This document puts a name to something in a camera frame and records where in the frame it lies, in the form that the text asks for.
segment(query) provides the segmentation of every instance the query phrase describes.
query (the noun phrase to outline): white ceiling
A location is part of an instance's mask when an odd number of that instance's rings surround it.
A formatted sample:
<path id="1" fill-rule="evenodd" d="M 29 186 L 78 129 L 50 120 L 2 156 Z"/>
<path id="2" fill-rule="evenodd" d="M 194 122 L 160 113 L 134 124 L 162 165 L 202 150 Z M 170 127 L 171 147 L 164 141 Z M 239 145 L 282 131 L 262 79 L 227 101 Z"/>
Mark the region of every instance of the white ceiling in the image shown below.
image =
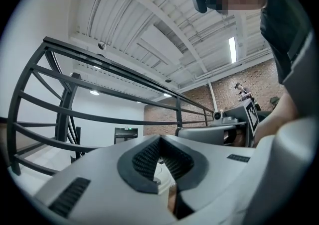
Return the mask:
<path id="1" fill-rule="evenodd" d="M 75 26 L 70 42 L 145 74 L 178 92 L 190 90 L 261 63 L 272 54 L 260 33 L 260 11 L 236 12 L 222 16 L 209 10 L 198 13 L 191 0 L 78 0 Z M 182 53 L 182 58 L 166 59 L 165 49 L 145 47 L 142 34 L 154 25 Z M 231 64 L 228 39 L 235 37 L 237 63 Z M 106 51 L 98 48 L 107 44 Z M 73 61 L 73 71 L 84 81 L 124 93 L 155 99 L 161 93 L 150 90 Z"/>

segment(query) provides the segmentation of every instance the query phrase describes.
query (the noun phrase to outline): black metal frame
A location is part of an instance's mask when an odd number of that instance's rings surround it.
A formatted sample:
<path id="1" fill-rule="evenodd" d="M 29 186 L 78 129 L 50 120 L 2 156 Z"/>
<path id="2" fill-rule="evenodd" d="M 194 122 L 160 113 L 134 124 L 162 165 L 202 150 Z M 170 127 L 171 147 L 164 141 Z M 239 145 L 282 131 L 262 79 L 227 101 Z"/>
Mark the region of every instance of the black metal frame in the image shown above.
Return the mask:
<path id="1" fill-rule="evenodd" d="M 73 74 L 72 77 L 63 75 L 57 63 L 55 53 L 61 54 L 71 59 L 75 59 L 77 61 L 84 62 L 92 66 L 97 66 L 110 73 L 127 78 L 136 83 L 139 83 L 141 85 L 154 89 L 158 92 L 169 94 L 176 99 L 176 105 L 169 106 L 169 105 L 162 104 L 160 102 L 154 102 L 147 99 L 142 99 L 142 98 L 138 98 L 128 94 L 124 94 L 121 92 L 109 90 L 107 88 L 103 88 L 100 86 L 96 86 L 96 85 L 82 81 L 80 78 L 80 75 L 78 74 Z M 52 70 L 49 70 L 37 65 L 37 63 L 43 57 L 43 55 L 46 56 Z M 24 88 L 31 74 L 33 74 L 53 95 L 55 95 L 57 98 L 61 100 L 60 106 L 52 105 L 50 103 L 37 99 L 24 92 Z M 45 82 L 45 80 L 41 77 L 40 74 L 44 74 L 59 80 L 62 86 L 64 87 L 63 95 L 60 97 Z M 117 118 L 96 116 L 96 115 L 73 111 L 71 108 L 72 108 L 72 102 L 73 102 L 77 87 L 82 87 L 89 90 L 97 90 L 100 93 L 112 95 L 121 99 L 141 102 L 151 106 L 174 110 L 176 111 L 177 121 L 171 122 L 171 121 L 127 120 L 127 119 L 117 119 Z M 45 109 L 58 113 L 56 123 L 28 123 L 28 122 L 19 123 L 17 121 L 17 114 L 18 114 L 21 99 L 27 100 L 35 105 L 38 105 L 40 107 L 43 107 Z M 194 112 L 187 109 L 182 109 L 181 101 L 189 103 L 200 109 L 203 109 L 203 113 Z M 204 116 L 204 120 L 203 121 L 183 121 L 182 112 L 202 115 Z M 212 121 L 212 120 L 207 120 L 207 117 L 210 116 L 213 118 L 213 113 L 214 112 L 212 110 L 204 107 L 203 105 L 190 100 L 188 97 L 182 94 L 179 94 L 175 91 L 168 89 L 167 87 L 155 82 L 154 80 L 142 74 L 139 74 L 133 71 L 132 69 L 124 67 L 118 63 L 115 63 L 111 60 L 108 60 L 102 56 L 99 56 L 87 50 L 78 48 L 68 43 L 55 40 L 53 38 L 46 37 L 44 38 L 43 43 L 36 50 L 36 52 L 33 54 L 33 56 L 28 61 L 27 65 L 25 66 L 12 95 L 12 99 L 11 99 L 11 103 L 9 107 L 9 113 L 8 113 L 8 120 L 7 120 L 8 155 L 11 162 L 12 171 L 17 175 L 21 173 L 19 163 L 33 170 L 36 170 L 38 172 L 53 175 L 56 171 L 33 164 L 32 162 L 24 160 L 22 157 L 20 157 L 21 152 L 17 153 L 17 149 L 16 149 L 16 132 L 17 131 L 28 136 L 29 138 L 32 138 L 40 142 L 40 144 L 38 144 L 39 146 L 41 144 L 47 144 L 49 146 L 53 146 L 53 147 L 57 147 L 57 148 L 65 149 L 65 150 L 70 150 L 70 151 L 75 151 L 76 157 L 78 159 L 85 152 L 92 151 L 96 149 L 97 147 L 80 145 L 81 128 L 75 127 L 73 117 L 78 117 L 78 118 L 93 120 L 93 121 L 107 122 L 107 123 L 126 124 L 126 125 L 127 124 L 130 124 L 130 125 L 177 125 L 177 127 L 182 127 L 183 124 L 203 123 L 203 122 L 207 126 L 208 122 Z M 33 131 L 26 129 L 26 127 L 41 127 L 41 126 L 55 126 L 56 127 L 55 137 L 54 138 L 44 137 L 34 133 Z M 70 140 L 71 144 L 65 142 L 67 139 Z"/>

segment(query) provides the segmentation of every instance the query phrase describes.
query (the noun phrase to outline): person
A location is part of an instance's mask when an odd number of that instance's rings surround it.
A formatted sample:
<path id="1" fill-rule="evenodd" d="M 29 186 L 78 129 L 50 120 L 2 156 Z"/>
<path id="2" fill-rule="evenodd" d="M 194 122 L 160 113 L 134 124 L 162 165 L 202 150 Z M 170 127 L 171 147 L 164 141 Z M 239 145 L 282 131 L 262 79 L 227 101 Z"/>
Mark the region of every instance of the person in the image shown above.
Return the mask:
<path id="1" fill-rule="evenodd" d="M 233 10 L 261 10 L 260 30 L 268 41 L 275 59 L 278 80 L 282 84 L 291 71 L 297 52 L 289 55 L 297 36 L 306 38 L 309 18 L 297 0 L 193 0 L 195 8 L 205 13 L 208 8 L 221 14 Z M 276 134 L 281 126 L 298 118 L 298 110 L 287 91 L 273 112 L 257 127 L 255 147 L 267 135 Z"/>
<path id="2" fill-rule="evenodd" d="M 253 96 L 251 90 L 248 87 L 243 87 L 240 83 L 237 83 L 236 86 L 235 86 L 235 89 L 239 89 L 240 90 L 240 93 L 238 94 L 240 96 L 240 98 L 239 98 L 240 102 L 243 101 L 243 100 L 251 99 L 252 102 L 254 103 L 254 106 L 255 106 L 256 110 L 257 111 L 261 110 L 259 104 L 255 100 L 255 97 Z"/>

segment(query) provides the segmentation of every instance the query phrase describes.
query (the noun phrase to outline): white pole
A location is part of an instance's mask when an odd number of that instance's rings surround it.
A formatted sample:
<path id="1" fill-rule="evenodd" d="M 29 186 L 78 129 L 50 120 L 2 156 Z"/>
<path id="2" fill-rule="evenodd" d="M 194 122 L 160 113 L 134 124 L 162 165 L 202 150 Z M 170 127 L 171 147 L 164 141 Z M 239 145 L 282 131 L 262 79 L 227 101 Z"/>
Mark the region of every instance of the white pole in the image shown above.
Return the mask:
<path id="1" fill-rule="evenodd" d="M 214 94 L 214 91 L 213 91 L 213 87 L 212 87 L 210 81 L 209 80 L 207 80 L 207 81 L 208 81 L 208 85 L 209 85 L 209 88 L 210 88 L 211 97 L 213 98 L 215 112 L 218 112 L 218 108 L 217 108 L 217 103 L 216 103 L 216 98 L 215 98 L 215 94 Z"/>

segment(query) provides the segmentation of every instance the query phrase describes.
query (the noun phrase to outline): vent slot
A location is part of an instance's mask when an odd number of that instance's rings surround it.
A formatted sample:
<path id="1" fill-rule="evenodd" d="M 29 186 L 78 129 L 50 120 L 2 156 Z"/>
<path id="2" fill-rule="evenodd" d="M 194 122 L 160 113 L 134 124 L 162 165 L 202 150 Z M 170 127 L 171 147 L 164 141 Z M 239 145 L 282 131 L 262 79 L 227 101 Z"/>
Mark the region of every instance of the vent slot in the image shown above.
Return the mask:
<path id="1" fill-rule="evenodd" d="M 237 161 L 241 161 L 241 162 L 248 162 L 250 160 L 249 157 L 244 157 L 244 156 L 239 156 L 236 154 L 230 154 L 227 159 L 232 159 L 232 160 L 237 160 Z"/>
<path id="2" fill-rule="evenodd" d="M 49 209 L 56 214 L 67 218 L 90 184 L 90 180 L 76 178 L 49 206 Z"/>

